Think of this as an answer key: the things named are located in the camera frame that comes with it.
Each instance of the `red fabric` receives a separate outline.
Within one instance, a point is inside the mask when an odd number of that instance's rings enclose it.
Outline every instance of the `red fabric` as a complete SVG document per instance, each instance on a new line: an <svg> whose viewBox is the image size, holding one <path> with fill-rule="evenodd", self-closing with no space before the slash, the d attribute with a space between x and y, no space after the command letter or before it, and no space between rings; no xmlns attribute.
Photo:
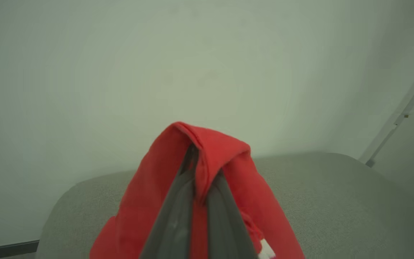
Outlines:
<svg viewBox="0 0 414 259"><path fill-rule="evenodd" d="M199 149L192 220L196 234L191 235L191 258L208 258L204 201L220 168L255 249L261 249L257 242L264 236L278 259L304 258L279 203L255 168L250 147L220 132L182 122L170 125L151 145L125 191L116 217L110 218L95 240L90 258L138 258L191 143Z"/></svg>

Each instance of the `gray fabric surface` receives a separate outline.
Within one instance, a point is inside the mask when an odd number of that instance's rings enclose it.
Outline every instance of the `gray fabric surface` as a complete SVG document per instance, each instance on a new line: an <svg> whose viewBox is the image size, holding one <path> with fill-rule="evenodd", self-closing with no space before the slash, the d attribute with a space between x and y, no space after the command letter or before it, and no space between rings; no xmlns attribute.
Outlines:
<svg viewBox="0 0 414 259"><path fill-rule="evenodd" d="M307 258L414 258L414 199L355 159L255 159ZM55 205L37 258L87 258L134 172L79 183Z"/></svg>

